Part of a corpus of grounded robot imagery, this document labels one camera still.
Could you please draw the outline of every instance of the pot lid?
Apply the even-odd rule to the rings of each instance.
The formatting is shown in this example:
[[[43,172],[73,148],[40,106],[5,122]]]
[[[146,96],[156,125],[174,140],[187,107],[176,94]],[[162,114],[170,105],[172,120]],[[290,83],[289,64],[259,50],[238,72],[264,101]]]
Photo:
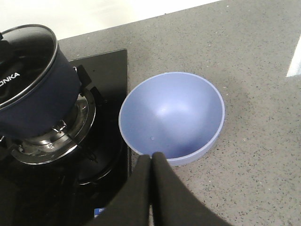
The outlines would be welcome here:
[[[58,44],[49,28],[29,24],[0,33],[0,109],[31,91],[52,65]]]

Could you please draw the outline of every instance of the pot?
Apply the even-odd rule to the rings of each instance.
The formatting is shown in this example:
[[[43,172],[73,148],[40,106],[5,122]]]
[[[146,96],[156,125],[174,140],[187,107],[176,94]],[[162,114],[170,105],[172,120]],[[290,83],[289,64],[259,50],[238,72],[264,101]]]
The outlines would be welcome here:
[[[79,77],[45,26],[15,27],[0,39],[0,134],[39,136],[72,109]]]

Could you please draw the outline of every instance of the gas burner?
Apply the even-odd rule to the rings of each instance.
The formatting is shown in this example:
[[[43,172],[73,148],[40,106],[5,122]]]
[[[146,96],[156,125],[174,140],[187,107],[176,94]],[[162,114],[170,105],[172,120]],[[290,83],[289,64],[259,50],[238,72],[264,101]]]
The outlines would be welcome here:
[[[95,112],[93,95],[84,89],[77,98],[75,108],[66,117],[66,122],[61,120],[42,136],[10,141],[11,154],[20,162],[30,165],[45,164],[62,158],[86,137],[94,122]]]

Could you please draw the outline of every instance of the quartz countertop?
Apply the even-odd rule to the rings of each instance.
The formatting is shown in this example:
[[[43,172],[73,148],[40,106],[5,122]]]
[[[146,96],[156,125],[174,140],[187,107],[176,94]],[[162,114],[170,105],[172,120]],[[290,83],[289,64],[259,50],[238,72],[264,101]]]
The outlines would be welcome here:
[[[126,48],[128,91],[171,71],[212,82],[226,106],[223,130],[202,158],[173,169],[235,226],[297,226],[301,76],[286,74],[300,12],[298,0],[224,0],[59,43],[69,60]]]

